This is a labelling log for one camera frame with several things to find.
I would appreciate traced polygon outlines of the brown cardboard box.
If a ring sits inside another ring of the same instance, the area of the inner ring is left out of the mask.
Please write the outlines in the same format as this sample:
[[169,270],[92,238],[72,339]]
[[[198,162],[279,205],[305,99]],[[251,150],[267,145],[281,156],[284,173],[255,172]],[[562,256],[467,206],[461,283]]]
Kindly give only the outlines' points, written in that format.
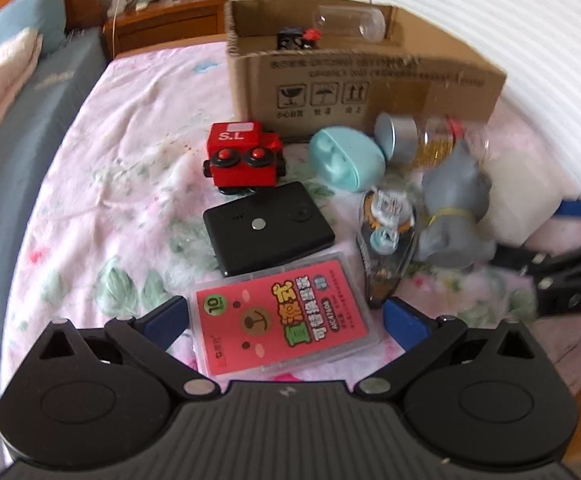
[[[318,6],[376,6],[378,44],[323,35],[313,50],[277,50],[284,27],[315,28]],[[353,0],[237,0],[225,9],[226,55],[237,119],[288,142],[326,126],[366,133],[381,113],[487,122],[507,74],[417,14]]]

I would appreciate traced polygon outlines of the wooden nightstand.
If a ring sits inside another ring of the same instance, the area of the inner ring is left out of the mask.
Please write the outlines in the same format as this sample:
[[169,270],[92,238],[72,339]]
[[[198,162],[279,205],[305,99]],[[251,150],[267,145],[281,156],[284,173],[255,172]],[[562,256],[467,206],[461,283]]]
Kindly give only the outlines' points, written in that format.
[[108,18],[103,32],[111,58],[156,44],[221,35],[228,0],[172,0],[151,2],[146,9],[133,6]]

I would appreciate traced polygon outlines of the pink card box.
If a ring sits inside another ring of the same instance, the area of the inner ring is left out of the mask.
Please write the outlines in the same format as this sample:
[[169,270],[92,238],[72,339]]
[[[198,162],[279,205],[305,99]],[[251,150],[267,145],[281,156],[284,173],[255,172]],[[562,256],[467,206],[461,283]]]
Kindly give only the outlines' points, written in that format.
[[204,283],[188,310],[198,369],[219,382],[295,373],[379,342],[341,252]]

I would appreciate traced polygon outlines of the red toy train car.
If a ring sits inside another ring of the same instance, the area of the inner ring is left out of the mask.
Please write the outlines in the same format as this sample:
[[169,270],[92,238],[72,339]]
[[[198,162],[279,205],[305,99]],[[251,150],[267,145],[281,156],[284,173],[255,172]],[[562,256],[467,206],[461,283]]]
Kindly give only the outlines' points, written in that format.
[[274,188],[286,176],[284,144],[260,122],[215,122],[202,173],[223,194]]

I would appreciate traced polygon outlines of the white translucent plastic box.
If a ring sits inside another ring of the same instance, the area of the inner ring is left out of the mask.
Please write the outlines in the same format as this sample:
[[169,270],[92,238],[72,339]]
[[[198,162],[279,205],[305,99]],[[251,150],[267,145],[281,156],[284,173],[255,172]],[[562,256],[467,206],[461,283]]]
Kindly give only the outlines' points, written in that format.
[[557,211],[563,183],[553,168],[520,151],[483,162],[491,180],[489,208],[478,228],[500,244],[522,246]]

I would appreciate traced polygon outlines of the mint green oval case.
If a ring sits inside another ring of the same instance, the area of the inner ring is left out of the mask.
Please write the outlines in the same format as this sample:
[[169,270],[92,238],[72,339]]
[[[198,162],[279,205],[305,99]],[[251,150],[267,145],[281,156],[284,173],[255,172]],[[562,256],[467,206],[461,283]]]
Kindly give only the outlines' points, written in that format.
[[383,180],[382,150],[365,133],[344,126],[320,129],[309,142],[309,162],[327,184],[347,192],[368,191]]

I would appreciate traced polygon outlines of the grey elephant toy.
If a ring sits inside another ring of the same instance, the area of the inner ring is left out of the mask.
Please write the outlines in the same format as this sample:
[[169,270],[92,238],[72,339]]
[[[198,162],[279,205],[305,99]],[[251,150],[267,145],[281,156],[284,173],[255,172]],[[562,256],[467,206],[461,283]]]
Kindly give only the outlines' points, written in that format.
[[468,269],[495,256],[497,243],[481,235],[477,224],[490,205],[491,180],[465,140],[424,174],[423,205],[428,220],[414,259],[447,269]]

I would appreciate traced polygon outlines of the pink floral bed sheet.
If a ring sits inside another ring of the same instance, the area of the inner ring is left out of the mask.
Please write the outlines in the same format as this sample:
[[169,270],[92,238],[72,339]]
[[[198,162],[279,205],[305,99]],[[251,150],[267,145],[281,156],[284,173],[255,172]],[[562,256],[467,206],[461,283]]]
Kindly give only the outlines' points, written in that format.
[[[202,213],[231,200],[202,175],[211,124],[233,119],[225,43],[117,58],[85,100],[46,174],[22,241],[7,304],[0,390],[53,318],[102,326],[221,278]],[[361,194],[331,188],[307,146],[285,148],[330,222],[363,289],[356,244]],[[411,266],[397,294],[428,315],[472,326],[533,317],[530,284],[499,269]],[[531,326],[571,390],[581,388],[581,315]]]

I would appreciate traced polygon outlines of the clear plastic jar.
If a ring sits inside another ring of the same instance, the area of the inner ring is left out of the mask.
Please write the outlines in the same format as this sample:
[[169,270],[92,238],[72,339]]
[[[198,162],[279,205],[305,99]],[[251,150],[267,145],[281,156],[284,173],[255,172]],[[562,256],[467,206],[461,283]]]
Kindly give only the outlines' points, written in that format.
[[376,6],[318,6],[313,25],[323,35],[360,38],[378,44],[385,37],[386,20]]

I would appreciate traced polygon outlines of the blue-grey bed sheet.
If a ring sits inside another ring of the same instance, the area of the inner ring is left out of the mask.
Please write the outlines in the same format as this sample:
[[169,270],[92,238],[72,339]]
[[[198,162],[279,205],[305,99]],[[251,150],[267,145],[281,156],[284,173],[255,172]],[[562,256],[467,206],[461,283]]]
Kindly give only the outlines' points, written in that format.
[[38,63],[0,125],[0,363],[19,249],[41,182],[108,58],[96,28]]

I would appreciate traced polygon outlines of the blue pillow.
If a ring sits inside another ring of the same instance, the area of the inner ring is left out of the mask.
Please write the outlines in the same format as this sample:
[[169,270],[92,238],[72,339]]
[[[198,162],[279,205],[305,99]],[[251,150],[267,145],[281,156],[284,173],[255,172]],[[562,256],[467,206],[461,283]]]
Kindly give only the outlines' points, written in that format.
[[48,56],[67,42],[65,0],[13,0],[0,10],[0,44],[25,28],[42,35],[42,56]]

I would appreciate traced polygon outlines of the black blue toy cube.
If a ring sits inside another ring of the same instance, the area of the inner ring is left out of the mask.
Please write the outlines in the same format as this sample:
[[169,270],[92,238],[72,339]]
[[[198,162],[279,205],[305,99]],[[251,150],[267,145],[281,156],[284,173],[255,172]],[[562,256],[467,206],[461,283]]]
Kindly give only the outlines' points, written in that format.
[[276,34],[277,50],[313,50],[322,32],[316,28],[284,27]]

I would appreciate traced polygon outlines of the white power strip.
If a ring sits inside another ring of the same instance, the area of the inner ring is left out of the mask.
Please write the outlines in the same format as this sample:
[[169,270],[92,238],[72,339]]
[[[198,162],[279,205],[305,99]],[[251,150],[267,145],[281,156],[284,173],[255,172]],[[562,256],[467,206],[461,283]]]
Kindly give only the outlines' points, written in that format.
[[116,16],[121,14],[124,10],[126,10],[127,4],[128,0],[112,0],[109,8],[106,11],[107,17],[115,18]]

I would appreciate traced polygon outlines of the black flat rectangular case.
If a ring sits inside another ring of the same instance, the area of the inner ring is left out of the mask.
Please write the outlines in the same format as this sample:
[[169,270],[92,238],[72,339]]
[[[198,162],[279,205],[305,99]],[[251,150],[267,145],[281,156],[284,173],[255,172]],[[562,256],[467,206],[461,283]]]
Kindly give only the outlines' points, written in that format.
[[298,181],[209,208],[202,218],[226,278],[281,266],[335,242],[330,223]]

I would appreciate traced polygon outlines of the jar with gold contents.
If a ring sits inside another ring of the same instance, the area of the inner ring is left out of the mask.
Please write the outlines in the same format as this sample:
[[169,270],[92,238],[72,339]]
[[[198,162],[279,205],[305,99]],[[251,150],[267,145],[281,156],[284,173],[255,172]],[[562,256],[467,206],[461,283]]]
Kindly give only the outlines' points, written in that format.
[[478,160],[489,152],[486,127],[451,116],[410,116],[381,113],[373,138],[388,166],[429,169],[443,162],[464,140]]

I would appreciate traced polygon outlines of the clear correction tape dispenser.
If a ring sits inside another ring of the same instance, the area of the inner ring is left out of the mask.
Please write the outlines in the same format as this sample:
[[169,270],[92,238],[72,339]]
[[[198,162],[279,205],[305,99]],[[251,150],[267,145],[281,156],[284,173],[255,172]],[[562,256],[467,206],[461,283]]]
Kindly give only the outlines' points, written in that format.
[[417,248],[417,210],[407,193],[371,188],[360,206],[357,246],[364,269],[364,295],[379,309],[398,287]]

